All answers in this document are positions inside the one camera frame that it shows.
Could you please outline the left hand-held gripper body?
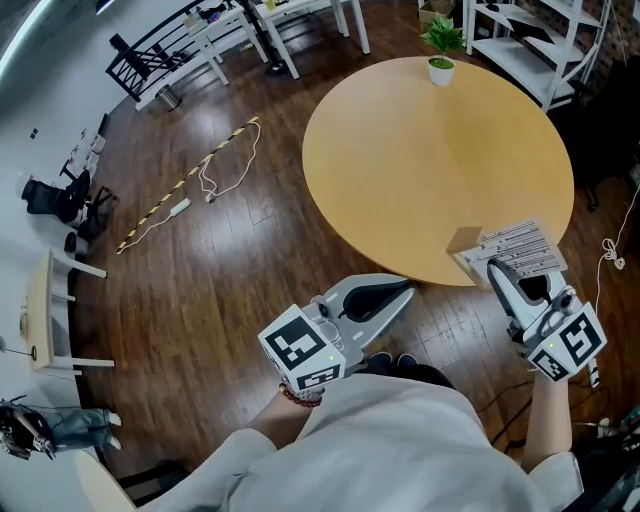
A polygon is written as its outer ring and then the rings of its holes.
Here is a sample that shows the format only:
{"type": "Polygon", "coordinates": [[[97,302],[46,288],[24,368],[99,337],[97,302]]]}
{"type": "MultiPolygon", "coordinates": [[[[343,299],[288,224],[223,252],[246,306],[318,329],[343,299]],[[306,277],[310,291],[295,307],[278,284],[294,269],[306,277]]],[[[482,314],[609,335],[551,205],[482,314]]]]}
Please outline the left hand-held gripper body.
{"type": "Polygon", "coordinates": [[[304,307],[290,306],[258,339],[287,388],[308,398],[361,368],[365,321],[366,309],[351,297],[316,296],[304,307]]]}

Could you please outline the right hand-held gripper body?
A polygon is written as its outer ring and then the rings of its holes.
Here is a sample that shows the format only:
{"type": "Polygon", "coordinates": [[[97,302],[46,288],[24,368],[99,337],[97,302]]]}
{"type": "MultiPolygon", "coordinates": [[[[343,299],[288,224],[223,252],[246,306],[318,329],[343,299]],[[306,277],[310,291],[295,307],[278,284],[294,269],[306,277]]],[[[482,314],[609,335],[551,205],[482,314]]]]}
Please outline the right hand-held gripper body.
{"type": "Polygon", "coordinates": [[[521,357],[553,382],[579,373],[607,343],[594,308],[569,285],[538,306],[513,298],[507,316],[521,357]]]}

